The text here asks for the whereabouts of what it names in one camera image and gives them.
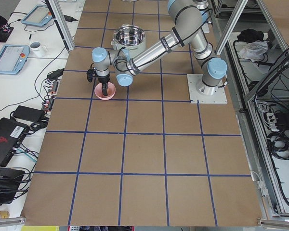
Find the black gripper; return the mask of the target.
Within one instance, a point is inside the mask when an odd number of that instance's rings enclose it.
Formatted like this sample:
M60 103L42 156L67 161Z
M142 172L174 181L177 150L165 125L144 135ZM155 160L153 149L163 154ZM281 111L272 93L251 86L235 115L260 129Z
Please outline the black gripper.
M108 96L108 82L110 81L110 75L106 76L97 76L98 81L101 83L101 92L102 95L107 97Z

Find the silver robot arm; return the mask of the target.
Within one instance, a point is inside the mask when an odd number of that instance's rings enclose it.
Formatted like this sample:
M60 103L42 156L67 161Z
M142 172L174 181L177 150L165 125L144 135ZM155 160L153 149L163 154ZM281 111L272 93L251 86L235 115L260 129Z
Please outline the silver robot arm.
M92 51L93 63L87 71L87 80L97 78L99 85L94 89L101 99L111 99L114 90L110 90L109 67L113 66L119 85L126 87L133 82L133 77L158 61L178 47L191 45L193 55L200 65L203 76L196 83L199 94L214 95L221 88L220 81L227 71L226 62L217 57L213 46L206 39L202 30L203 17L193 0L170 0L168 13L175 26L167 36L162 37L156 44L131 58L126 48L117 51L107 51L96 47Z

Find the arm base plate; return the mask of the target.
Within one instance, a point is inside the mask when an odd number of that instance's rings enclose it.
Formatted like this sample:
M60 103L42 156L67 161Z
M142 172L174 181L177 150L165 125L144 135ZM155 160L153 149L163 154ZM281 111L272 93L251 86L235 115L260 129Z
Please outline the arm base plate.
M190 103L227 104L223 81L217 86L209 87L202 82L202 74L187 74Z

